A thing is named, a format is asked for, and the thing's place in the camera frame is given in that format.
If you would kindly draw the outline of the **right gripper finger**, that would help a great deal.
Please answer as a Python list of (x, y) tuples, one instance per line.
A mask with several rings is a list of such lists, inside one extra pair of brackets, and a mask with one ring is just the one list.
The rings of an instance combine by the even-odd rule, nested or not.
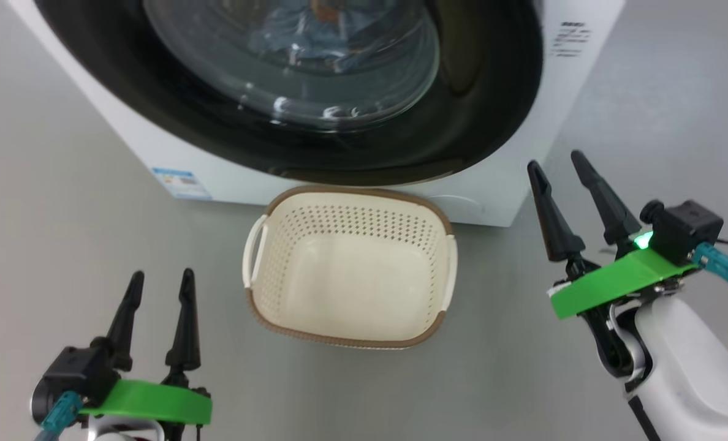
[(540, 163), (531, 161), (527, 165), (527, 173), (549, 261), (568, 262), (580, 258), (585, 250), (585, 243), (572, 232), (555, 203), (552, 185)]
[(605, 242), (608, 245), (628, 242), (633, 235), (641, 232), (641, 224), (614, 192), (607, 180), (593, 167), (587, 156), (580, 150), (573, 150), (571, 160), (580, 183), (587, 188), (596, 204), (604, 227)]

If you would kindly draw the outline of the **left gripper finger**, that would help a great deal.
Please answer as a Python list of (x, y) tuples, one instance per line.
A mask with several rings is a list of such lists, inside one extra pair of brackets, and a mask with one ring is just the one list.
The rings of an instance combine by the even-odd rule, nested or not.
[(186, 374), (202, 365), (195, 273), (190, 268), (184, 269), (178, 299), (180, 315), (171, 349), (165, 356), (165, 365), (170, 368), (166, 385), (188, 385)]
[(144, 284), (145, 273), (135, 271), (107, 332), (107, 340), (111, 343), (112, 366), (119, 371), (131, 371), (132, 369), (132, 332), (134, 331), (135, 314), (141, 304)]

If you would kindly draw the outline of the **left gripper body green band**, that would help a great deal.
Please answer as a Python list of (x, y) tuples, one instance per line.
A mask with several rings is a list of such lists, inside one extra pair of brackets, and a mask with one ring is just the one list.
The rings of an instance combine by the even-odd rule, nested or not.
[(191, 389), (122, 379), (114, 385), (103, 404), (84, 407), (79, 413), (208, 425), (213, 402), (210, 397)]

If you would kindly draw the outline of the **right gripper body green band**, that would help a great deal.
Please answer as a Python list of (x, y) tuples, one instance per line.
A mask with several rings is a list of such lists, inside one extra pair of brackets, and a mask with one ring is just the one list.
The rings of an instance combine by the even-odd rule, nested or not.
[(623, 380), (640, 380), (646, 372), (646, 352), (639, 340), (617, 320), (617, 308), (630, 301), (644, 304), (680, 289), (681, 278), (694, 265), (673, 265), (652, 249), (636, 249), (602, 268), (569, 277), (548, 290), (558, 319), (581, 317), (596, 343), (607, 372)]

